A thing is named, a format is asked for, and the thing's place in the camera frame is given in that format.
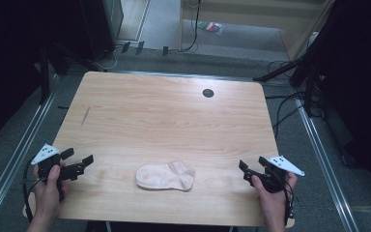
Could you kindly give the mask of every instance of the table leg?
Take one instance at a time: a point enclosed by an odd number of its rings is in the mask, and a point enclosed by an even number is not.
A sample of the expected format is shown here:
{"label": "table leg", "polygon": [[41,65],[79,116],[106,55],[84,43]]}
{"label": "table leg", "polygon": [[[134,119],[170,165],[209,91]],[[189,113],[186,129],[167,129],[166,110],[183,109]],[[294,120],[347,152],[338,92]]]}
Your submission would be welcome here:
{"label": "table leg", "polygon": [[185,2],[185,0],[182,0],[181,3],[180,3],[179,51],[183,50],[183,24],[184,24],[183,10],[184,10],[184,2]]}
{"label": "table leg", "polygon": [[106,221],[106,227],[107,227],[107,232],[112,232],[111,226],[110,226],[110,221]]}

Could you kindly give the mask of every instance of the wooden table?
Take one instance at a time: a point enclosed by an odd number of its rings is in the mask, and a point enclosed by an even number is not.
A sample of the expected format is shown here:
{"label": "wooden table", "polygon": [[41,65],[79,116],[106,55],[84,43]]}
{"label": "wooden table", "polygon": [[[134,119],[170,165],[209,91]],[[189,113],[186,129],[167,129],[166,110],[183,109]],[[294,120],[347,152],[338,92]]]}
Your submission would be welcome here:
{"label": "wooden table", "polygon": [[[53,145],[74,148],[67,164],[95,158],[60,218],[110,221],[262,225],[238,165],[278,155],[258,83],[105,72],[85,74]],[[195,170],[190,191],[136,185],[140,166],[176,160]]]}

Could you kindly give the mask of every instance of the gray floor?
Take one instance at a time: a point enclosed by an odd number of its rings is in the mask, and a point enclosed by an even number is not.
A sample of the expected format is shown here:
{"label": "gray floor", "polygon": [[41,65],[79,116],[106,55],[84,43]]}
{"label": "gray floor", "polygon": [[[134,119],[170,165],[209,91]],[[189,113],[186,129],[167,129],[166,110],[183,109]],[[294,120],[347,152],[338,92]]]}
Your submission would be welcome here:
{"label": "gray floor", "polygon": [[[158,3],[157,0],[152,0],[151,11],[147,19],[151,19],[152,12],[158,9],[158,6],[153,5],[156,3]],[[149,44],[150,48],[168,44],[170,46],[171,44],[175,46],[177,39],[170,39],[171,43],[168,41],[167,43],[160,43],[161,41],[158,38],[153,37],[158,34],[158,28],[166,31],[166,27],[156,26],[154,29],[151,29],[148,28],[149,24],[151,24],[150,21],[146,20],[141,35],[146,41],[145,45]],[[149,35],[148,30],[153,32],[153,35]],[[178,35],[174,33],[174,31],[175,30],[173,30],[172,34],[173,38]],[[275,42],[274,44],[262,47],[258,45],[257,48],[266,53],[268,52],[267,49],[270,49],[270,47],[279,47],[278,40],[279,38],[277,38],[277,35],[274,35],[273,39],[269,40]],[[229,42],[224,40],[221,40],[221,43],[229,44]],[[204,44],[208,43],[199,41],[198,50],[204,51],[202,48]],[[258,55],[257,58],[247,58],[241,55],[236,58],[224,56],[218,49],[211,50],[218,51],[218,53],[215,54],[198,54],[197,52],[185,54],[173,52],[167,56],[162,56],[161,51],[158,50],[143,50],[139,55],[135,55],[135,48],[131,48],[127,53],[123,54],[120,53],[120,51],[121,50],[117,50],[115,52],[116,61],[112,55],[102,61],[102,64],[105,66],[111,66],[117,62],[117,65],[109,70],[109,72],[130,71],[199,74],[205,77],[209,77],[207,75],[214,75],[236,81],[251,81],[251,77],[258,77],[267,73],[268,64],[272,60],[270,53],[270,57],[267,59],[262,59],[262,55]],[[282,57],[275,55],[273,60],[281,59],[283,60]],[[86,71],[87,70],[80,65],[71,63],[71,69],[68,75],[61,76],[61,84],[56,92],[53,103],[37,135],[27,150],[20,169],[15,172],[14,181],[8,189],[8,192],[6,192],[5,198],[0,202],[0,231],[24,231],[27,227],[27,219],[21,215],[23,202],[20,187],[24,163],[27,159],[34,156],[44,143],[50,144],[53,142],[60,128],[60,124],[67,113],[65,109],[60,109],[58,106],[70,105],[78,84]],[[266,96],[289,95],[293,91],[288,84],[288,78],[284,75],[264,83],[264,90]],[[6,168],[17,143],[35,114],[38,108],[39,97],[40,90],[37,90],[0,132],[0,178],[6,178],[1,177],[1,173]],[[274,124],[276,110],[281,100],[267,100],[267,103],[271,121]],[[286,115],[295,107],[297,106],[294,101],[288,101],[282,108],[281,115]],[[364,169],[350,169],[345,167],[341,162],[339,149],[329,132],[327,124],[322,119],[314,118],[312,120],[324,144],[330,164],[336,174],[335,176],[351,206],[359,231],[371,231],[371,173]],[[300,177],[300,181],[295,190],[296,196],[299,198],[300,202],[296,208],[296,224],[293,228],[290,228],[289,231],[346,231],[333,202],[326,177],[324,176],[300,115],[298,113],[293,115],[287,119],[279,129],[280,131],[276,143],[280,154],[295,163],[306,173],[305,177]],[[85,225],[86,221],[59,219],[53,231],[84,231]],[[254,228],[240,228],[240,231],[251,232],[254,231]]]}

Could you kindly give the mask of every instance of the hand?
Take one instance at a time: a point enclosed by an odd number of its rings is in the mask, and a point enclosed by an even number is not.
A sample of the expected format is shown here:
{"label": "hand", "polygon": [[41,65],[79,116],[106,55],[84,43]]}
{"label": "hand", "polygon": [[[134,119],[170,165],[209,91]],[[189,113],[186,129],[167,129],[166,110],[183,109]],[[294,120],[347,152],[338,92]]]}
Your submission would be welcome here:
{"label": "hand", "polygon": [[[257,176],[252,176],[252,183],[257,189],[260,199],[261,210],[264,214],[265,224],[270,232],[285,231],[285,193],[279,191],[276,193],[269,193],[264,189],[261,180]],[[287,172],[287,190],[294,189],[298,177],[292,173]]]}
{"label": "hand", "polygon": [[[54,220],[60,215],[61,205],[56,182],[60,175],[61,167],[54,165],[50,169],[47,183],[39,182],[35,185],[36,210],[28,231],[50,231]],[[34,175],[38,177],[38,166],[34,168]]]}

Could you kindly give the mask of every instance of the wire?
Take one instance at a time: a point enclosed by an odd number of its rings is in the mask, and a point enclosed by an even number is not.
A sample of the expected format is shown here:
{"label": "wire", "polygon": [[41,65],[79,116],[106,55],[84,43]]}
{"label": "wire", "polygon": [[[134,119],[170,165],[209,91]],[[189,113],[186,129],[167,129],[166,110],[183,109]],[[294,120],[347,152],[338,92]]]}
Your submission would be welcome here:
{"label": "wire", "polygon": [[23,198],[24,198],[24,201],[25,201],[25,213],[26,213],[26,216],[29,219],[29,222],[32,222],[33,214],[32,214],[31,207],[29,205],[29,193],[30,192],[27,190],[26,182],[27,182],[27,175],[28,175],[29,163],[31,163],[34,158],[35,157],[30,158],[26,162],[25,168],[23,169],[23,185],[22,185],[22,190],[23,190]]}
{"label": "wire", "polygon": [[201,0],[198,0],[198,5],[195,6],[195,8],[197,8],[197,17],[195,17],[195,27],[194,27],[194,41],[192,42],[191,46],[189,46],[188,48],[186,49],[182,49],[182,50],[170,50],[170,51],[178,51],[178,52],[187,52],[189,51],[195,44],[195,42],[197,41],[197,31],[198,31],[198,17],[200,15],[200,6],[201,6]]}
{"label": "wire", "polygon": [[187,0],[186,2],[187,2],[187,4],[188,4],[189,7],[191,7],[191,8],[198,8],[198,7],[200,7],[202,0],[199,1],[196,6],[191,6],[191,4],[189,3],[189,0]]}
{"label": "wire", "polygon": [[113,69],[113,68],[116,67],[116,65],[117,65],[117,57],[116,57],[115,52],[116,52],[119,48],[121,48],[121,47],[122,47],[122,46],[120,46],[120,45],[116,45],[116,47],[114,48],[114,50],[113,50],[113,52],[112,52],[113,57],[114,57],[114,65],[113,65],[113,66],[111,66],[111,67],[104,67],[104,66],[102,66],[101,64],[99,64],[98,62],[93,62],[93,63],[94,63],[95,65],[97,65],[98,67],[104,69],[104,70],[111,70],[111,69]]}
{"label": "wire", "polygon": [[295,99],[299,99],[299,100],[303,100],[304,98],[304,92],[296,92],[292,95],[289,95],[289,96],[271,96],[271,97],[266,97],[266,99],[279,99],[279,98],[284,98],[284,100],[281,102],[281,104],[278,106],[278,109],[276,111],[276,123],[272,126],[272,129],[274,130],[274,137],[275,137],[275,140],[278,136],[278,131],[279,131],[279,124],[281,124],[283,121],[285,121],[287,118],[291,117],[292,115],[294,115],[297,110],[299,108],[302,107],[299,106],[297,108],[295,108],[293,111],[291,111],[290,113],[288,113],[285,117],[283,117],[281,120],[279,120],[279,113],[280,113],[280,110],[282,108],[282,105],[288,100],[288,99],[291,99],[291,98],[295,98]]}

